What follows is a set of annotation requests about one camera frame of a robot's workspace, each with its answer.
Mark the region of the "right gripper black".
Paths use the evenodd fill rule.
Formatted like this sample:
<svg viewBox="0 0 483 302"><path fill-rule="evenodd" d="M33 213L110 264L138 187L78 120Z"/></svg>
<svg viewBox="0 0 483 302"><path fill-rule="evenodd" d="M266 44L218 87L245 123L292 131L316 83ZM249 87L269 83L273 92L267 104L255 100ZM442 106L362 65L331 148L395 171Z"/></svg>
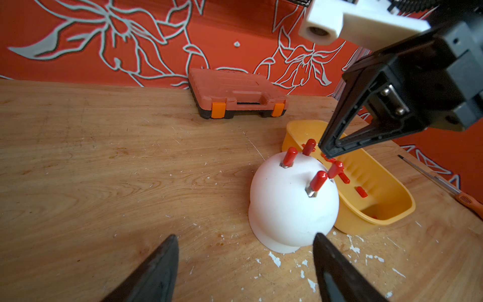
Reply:
<svg viewBox="0 0 483 302"><path fill-rule="evenodd" d="M431 28L374 51L343 79L318 147L329 158L437 128L462 132L482 119L482 8L438 8Z"/></svg>

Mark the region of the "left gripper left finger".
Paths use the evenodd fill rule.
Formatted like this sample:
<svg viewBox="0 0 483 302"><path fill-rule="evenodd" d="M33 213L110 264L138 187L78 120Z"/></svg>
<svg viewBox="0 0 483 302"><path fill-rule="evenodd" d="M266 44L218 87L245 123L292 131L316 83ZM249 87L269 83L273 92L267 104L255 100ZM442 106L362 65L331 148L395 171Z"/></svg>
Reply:
<svg viewBox="0 0 483 302"><path fill-rule="evenodd" d="M178 264L179 244L172 234L103 301L171 301Z"/></svg>

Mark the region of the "yellow plastic tray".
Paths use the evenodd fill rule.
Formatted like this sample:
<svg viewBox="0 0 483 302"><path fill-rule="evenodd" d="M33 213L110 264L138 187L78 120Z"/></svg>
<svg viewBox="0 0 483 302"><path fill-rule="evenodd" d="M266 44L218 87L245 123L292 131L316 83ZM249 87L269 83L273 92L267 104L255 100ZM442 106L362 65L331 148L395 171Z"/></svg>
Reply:
<svg viewBox="0 0 483 302"><path fill-rule="evenodd" d="M335 161L344 165L344 175L335 178L340 199L335 228L339 231L362 235L415 211L415 200L408 189L365 150L329 159L315 145L311 156L328 169Z"/></svg>

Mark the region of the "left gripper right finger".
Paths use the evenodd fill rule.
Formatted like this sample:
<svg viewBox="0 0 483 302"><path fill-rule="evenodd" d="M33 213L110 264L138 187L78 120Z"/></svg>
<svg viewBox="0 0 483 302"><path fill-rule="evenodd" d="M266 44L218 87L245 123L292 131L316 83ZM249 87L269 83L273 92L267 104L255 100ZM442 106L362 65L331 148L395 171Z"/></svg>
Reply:
<svg viewBox="0 0 483 302"><path fill-rule="evenodd" d="M323 301L386 301L322 233L313 241L313 259Z"/></svg>

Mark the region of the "white dome with screws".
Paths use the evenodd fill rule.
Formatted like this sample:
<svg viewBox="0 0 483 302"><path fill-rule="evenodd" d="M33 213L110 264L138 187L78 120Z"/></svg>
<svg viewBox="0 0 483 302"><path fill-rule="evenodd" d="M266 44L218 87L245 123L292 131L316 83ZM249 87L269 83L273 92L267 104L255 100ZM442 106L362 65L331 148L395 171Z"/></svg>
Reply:
<svg viewBox="0 0 483 302"><path fill-rule="evenodd" d="M268 158L250 187L249 223L266 248L289 254L312 245L316 234L335 226L340 199L334 180L327 179L312 196L308 188L316 174L327 172L317 159L298 154L283 167L285 152Z"/></svg>

